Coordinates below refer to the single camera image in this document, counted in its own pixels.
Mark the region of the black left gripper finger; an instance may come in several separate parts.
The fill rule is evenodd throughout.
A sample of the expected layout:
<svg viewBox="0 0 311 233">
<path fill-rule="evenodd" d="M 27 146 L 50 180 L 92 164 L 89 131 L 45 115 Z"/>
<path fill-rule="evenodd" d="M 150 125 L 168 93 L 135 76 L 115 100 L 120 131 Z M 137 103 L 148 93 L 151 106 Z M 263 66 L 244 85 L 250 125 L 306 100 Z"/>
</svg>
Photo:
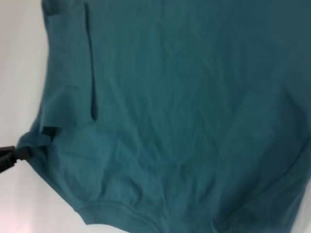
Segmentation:
<svg viewBox="0 0 311 233">
<path fill-rule="evenodd" d="M 5 155 L 0 158 L 0 173 L 15 166 L 17 158 L 14 155 Z"/>
<path fill-rule="evenodd" d="M 31 158 L 31 152 L 28 147 L 16 149 L 15 146 L 1 147 L 1 160 L 26 160 Z"/>
</svg>

